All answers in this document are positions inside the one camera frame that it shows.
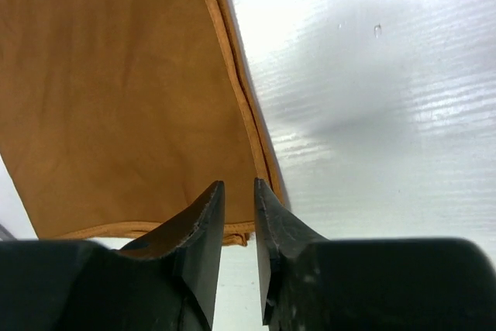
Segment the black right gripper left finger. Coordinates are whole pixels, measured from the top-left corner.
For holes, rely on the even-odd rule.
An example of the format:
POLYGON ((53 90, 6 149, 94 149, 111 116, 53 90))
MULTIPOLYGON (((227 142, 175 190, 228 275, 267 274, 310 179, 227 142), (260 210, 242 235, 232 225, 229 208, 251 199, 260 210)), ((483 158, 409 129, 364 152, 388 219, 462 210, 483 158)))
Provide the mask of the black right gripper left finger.
POLYGON ((90 240, 1 244, 3 330, 210 330, 224 230, 215 181, 113 250, 90 240))

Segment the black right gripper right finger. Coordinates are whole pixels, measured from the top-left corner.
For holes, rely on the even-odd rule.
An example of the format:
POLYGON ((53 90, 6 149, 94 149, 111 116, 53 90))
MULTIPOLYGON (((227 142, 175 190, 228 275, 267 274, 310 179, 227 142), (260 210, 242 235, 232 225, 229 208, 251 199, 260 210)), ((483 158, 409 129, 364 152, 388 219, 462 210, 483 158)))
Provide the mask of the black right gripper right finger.
POLYGON ((469 240, 329 240, 254 182, 263 324, 271 330, 493 330, 495 270, 469 240))

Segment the orange brown cloth napkin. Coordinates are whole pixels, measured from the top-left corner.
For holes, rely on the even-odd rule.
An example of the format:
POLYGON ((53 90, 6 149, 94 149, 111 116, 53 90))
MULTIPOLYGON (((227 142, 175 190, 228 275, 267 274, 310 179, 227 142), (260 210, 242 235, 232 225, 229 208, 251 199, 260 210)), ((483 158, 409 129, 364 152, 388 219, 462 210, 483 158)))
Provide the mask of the orange brown cloth napkin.
POLYGON ((227 0, 1 0, 1 155, 41 239, 137 238, 226 186, 281 195, 227 0))

